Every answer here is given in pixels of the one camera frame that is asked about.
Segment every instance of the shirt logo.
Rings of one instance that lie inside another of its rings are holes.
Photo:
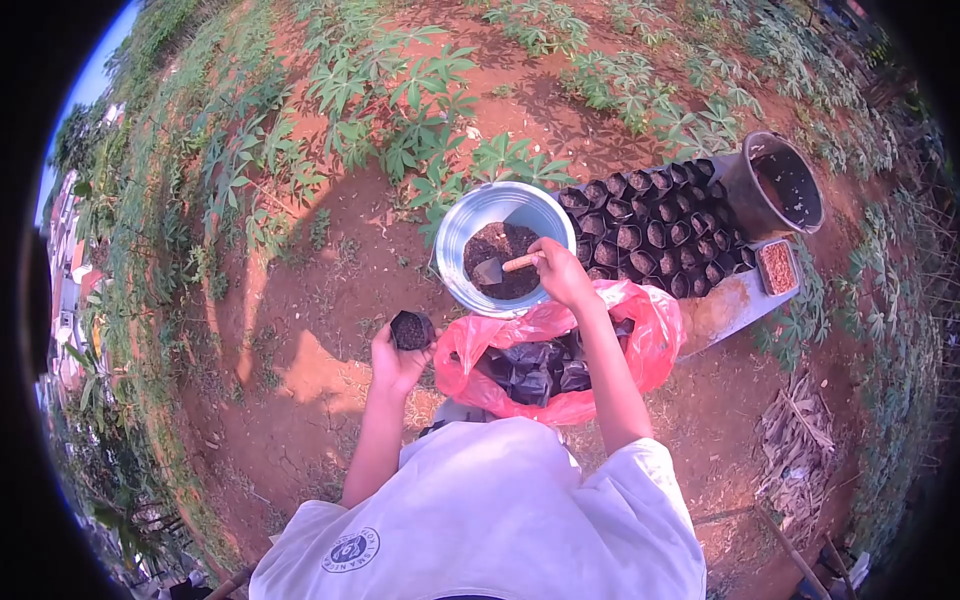
[[[364,527],[359,533],[337,538],[333,548],[324,555],[322,565],[330,573],[346,573],[369,563],[379,549],[379,534],[372,527]]]

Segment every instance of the trowel blade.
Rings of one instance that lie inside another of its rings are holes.
[[[503,265],[496,258],[488,258],[473,267],[473,280],[480,285],[494,285],[503,282]]]

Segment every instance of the trowel handle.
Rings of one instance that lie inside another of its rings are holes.
[[[517,269],[522,269],[523,267],[529,267],[534,262],[534,256],[546,258],[546,252],[538,250],[532,254],[527,254],[525,256],[521,256],[520,258],[508,260],[507,262],[503,263],[503,272],[509,273],[510,271],[516,271]]]

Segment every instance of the sky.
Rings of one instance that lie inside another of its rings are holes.
[[[110,85],[110,80],[104,72],[104,62],[107,61],[116,47],[119,46],[130,33],[133,28],[133,21],[136,19],[137,10],[136,2],[130,2],[130,4],[117,15],[116,19],[114,19],[113,24],[110,25],[110,28],[100,40],[100,43],[97,44],[97,47],[93,50],[93,54],[91,54],[90,58],[86,61],[84,70],[80,72],[80,76],[73,84],[73,89],[70,90],[70,95],[60,108],[57,126],[54,127],[53,133],[50,135],[50,140],[47,143],[47,156],[53,153],[54,136],[57,134],[57,129],[60,128],[60,123],[62,123],[63,119],[70,113],[73,105],[78,103],[92,103],[99,98]],[[54,169],[51,167],[43,168],[43,173],[40,177],[40,191],[36,200],[36,216],[34,218],[34,224],[37,227],[39,227],[40,220],[43,216],[43,203],[46,202],[50,188],[53,187],[56,179],[57,174],[54,172]]]

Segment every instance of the small trowel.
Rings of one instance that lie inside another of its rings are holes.
[[[500,264],[500,260],[498,258],[488,258],[476,267],[473,267],[473,281],[475,283],[479,283],[480,285],[494,285],[495,283],[502,283],[504,273],[516,271],[517,269],[522,269],[523,267],[529,267],[531,264],[533,264],[534,256],[545,258],[546,254],[543,253],[543,251],[536,251],[532,254],[525,254],[520,258],[508,260],[502,265]]]

